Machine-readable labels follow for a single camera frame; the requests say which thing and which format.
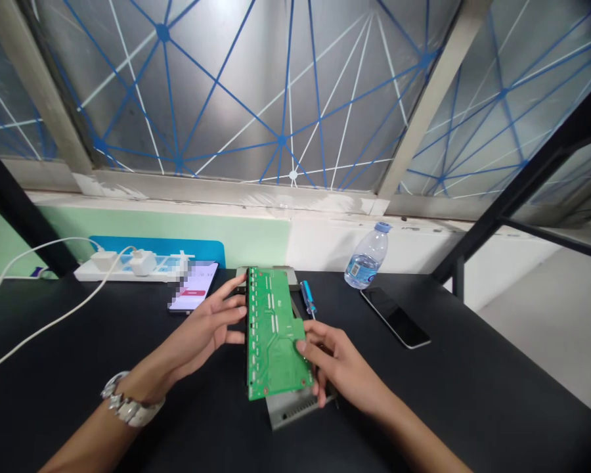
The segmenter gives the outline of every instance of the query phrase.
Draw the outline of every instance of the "phone screen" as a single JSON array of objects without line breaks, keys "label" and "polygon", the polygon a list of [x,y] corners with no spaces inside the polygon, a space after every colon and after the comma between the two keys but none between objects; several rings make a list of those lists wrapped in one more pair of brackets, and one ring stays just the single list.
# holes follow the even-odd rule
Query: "phone screen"
[{"label": "phone screen", "polygon": [[367,288],[362,290],[361,294],[408,348],[415,348],[431,341],[383,289]]},{"label": "phone screen", "polygon": [[195,310],[206,298],[217,266],[216,261],[189,261],[188,272],[176,289],[169,310]]}]

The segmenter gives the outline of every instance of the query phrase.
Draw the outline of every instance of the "watch strap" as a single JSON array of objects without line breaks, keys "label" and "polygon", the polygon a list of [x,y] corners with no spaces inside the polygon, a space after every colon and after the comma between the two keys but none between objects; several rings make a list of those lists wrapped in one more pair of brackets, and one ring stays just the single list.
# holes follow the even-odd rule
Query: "watch strap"
[{"label": "watch strap", "polygon": [[146,426],[160,411],[164,405],[164,400],[158,404],[142,404],[130,397],[124,397],[122,393],[116,394],[116,388],[122,378],[127,376],[129,371],[121,371],[112,379],[107,381],[105,388],[100,393],[103,399],[109,399],[110,405],[108,409],[115,409],[114,413],[120,420],[130,427],[144,427]]}]

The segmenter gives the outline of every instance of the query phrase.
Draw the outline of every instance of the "right hand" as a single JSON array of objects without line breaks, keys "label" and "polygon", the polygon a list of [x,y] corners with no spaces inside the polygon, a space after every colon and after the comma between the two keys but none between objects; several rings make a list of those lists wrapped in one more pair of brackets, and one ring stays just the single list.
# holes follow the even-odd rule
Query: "right hand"
[{"label": "right hand", "polygon": [[305,321],[304,330],[306,341],[298,340],[295,346],[304,358],[317,367],[313,393],[317,395],[320,407],[326,404],[327,380],[350,403],[369,415],[375,415],[377,409],[394,397],[343,330],[314,320]]}]

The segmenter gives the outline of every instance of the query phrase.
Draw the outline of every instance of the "green circuit board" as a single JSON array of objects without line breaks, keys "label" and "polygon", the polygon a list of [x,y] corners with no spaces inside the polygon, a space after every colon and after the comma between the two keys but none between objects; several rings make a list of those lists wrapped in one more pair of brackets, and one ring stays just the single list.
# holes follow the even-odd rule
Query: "green circuit board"
[{"label": "green circuit board", "polygon": [[311,366],[295,346],[305,333],[292,309],[287,273],[249,268],[247,300],[249,400],[312,386]]}]

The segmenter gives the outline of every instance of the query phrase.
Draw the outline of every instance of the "blue bottle cap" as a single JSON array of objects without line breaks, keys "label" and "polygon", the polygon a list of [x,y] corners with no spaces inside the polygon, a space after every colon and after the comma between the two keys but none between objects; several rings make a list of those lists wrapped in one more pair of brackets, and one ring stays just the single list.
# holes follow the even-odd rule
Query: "blue bottle cap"
[{"label": "blue bottle cap", "polygon": [[385,222],[379,222],[374,226],[374,229],[383,233],[389,232],[391,226]]}]

